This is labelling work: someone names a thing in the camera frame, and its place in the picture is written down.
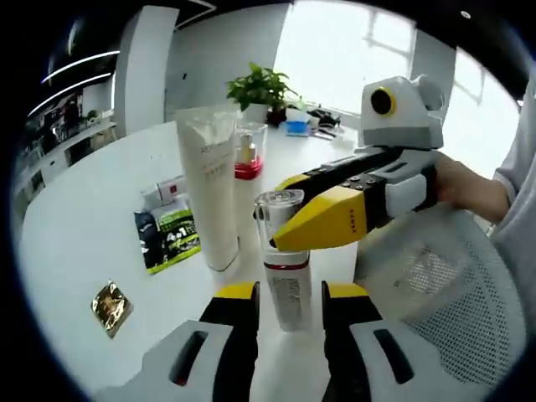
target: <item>white tube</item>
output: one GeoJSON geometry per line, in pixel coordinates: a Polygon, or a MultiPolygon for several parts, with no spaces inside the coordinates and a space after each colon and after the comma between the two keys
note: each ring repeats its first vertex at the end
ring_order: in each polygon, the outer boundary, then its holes
{"type": "Polygon", "coordinates": [[[214,271],[238,266],[233,188],[238,107],[177,111],[178,147],[201,251],[214,271]]]}

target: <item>ceiling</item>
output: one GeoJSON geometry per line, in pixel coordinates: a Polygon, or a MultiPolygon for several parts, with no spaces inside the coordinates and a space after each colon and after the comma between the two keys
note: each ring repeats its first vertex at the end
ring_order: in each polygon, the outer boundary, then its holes
{"type": "MultiPolygon", "coordinates": [[[[77,82],[112,72],[116,56],[83,63],[46,81],[44,85],[40,84],[50,71],[84,57],[119,49],[126,22],[145,4],[180,8],[177,25],[187,22],[184,26],[188,26],[240,8],[291,3],[287,0],[210,0],[216,9],[188,23],[190,18],[208,10],[206,6],[193,1],[133,0],[123,2],[121,6],[75,2],[67,8],[59,8],[52,20],[42,19],[37,10],[38,14],[29,26],[34,28],[34,41],[39,42],[39,52],[25,55],[32,58],[33,76],[29,79],[36,85],[28,93],[33,97],[33,104],[77,82]]],[[[535,55],[536,38],[530,35],[532,27],[523,16],[519,0],[510,0],[508,4],[492,0],[368,0],[362,3],[402,14],[416,21],[418,28],[446,44],[461,46],[494,74],[514,98],[523,96],[531,63],[526,49],[532,49],[535,55]],[[463,18],[461,10],[468,11],[472,18],[463,18]]]]}

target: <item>potted plant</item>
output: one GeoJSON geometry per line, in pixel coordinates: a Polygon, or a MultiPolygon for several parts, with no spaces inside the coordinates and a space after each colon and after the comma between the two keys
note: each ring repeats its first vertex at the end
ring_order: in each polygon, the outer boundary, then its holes
{"type": "Polygon", "coordinates": [[[250,63],[251,73],[238,77],[227,83],[227,98],[234,99],[240,105],[248,121],[267,121],[279,126],[286,119],[284,96],[291,90],[283,79],[288,78],[283,73],[275,73],[272,69],[250,63]]]}

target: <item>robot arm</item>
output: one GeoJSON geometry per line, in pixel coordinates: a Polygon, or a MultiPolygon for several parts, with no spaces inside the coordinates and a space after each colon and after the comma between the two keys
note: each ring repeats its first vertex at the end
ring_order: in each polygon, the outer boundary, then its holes
{"type": "Polygon", "coordinates": [[[362,239],[392,218],[436,203],[436,152],[442,147],[441,90],[427,77],[367,85],[355,156],[287,179],[301,189],[301,210],[275,234],[281,251],[338,247],[362,239]]]}

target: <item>ceiling light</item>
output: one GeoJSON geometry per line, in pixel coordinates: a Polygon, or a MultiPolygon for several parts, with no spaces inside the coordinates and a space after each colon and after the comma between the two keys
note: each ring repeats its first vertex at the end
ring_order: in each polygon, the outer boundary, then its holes
{"type": "Polygon", "coordinates": [[[100,79],[100,78],[108,77],[108,76],[110,76],[110,75],[111,75],[111,73],[106,73],[106,74],[97,75],[97,76],[95,76],[95,77],[88,78],[87,80],[83,80],[83,81],[79,82],[78,84],[71,85],[69,88],[65,88],[64,90],[61,90],[61,91],[58,92],[57,94],[54,94],[54,95],[50,96],[47,100],[44,100],[43,102],[41,102],[41,103],[39,103],[37,106],[35,106],[34,109],[28,113],[28,117],[30,117],[30,115],[32,115],[32,114],[33,114],[37,109],[39,109],[41,106],[43,106],[43,105],[49,103],[51,100],[53,100],[53,98],[55,98],[55,97],[57,97],[57,96],[60,96],[61,94],[64,94],[64,93],[67,92],[68,90],[72,90],[73,88],[76,88],[77,86],[86,84],[86,83],[91,82],[91,81],[98,80],[98,79],[100,79]]]}
{"type": "Polygon", "coordinates": [[[119,54],[119,50],[112,50],[111,52],[96,54],[94,56],[86,57],[85,59],[80,59],[78,61],[75,61],[74,63],[67,64],[65,67],[62,67],[61,69],[56,70],[54,73],[44,77],[43,80],[41,81],[41,84],[43,84],[46,80],[50,80],[52,77],[54,77],[55,75],[61,73],[62,71],[70,69],[71,67],[74,67],[74,66],[76,66],[78,64],[82,64],[82,63],[85,63],[86,61],[90,61],[90,60],[93,60],[93,59],[99,59],[100,57],[112,56],[113,54],[119,54]]]}

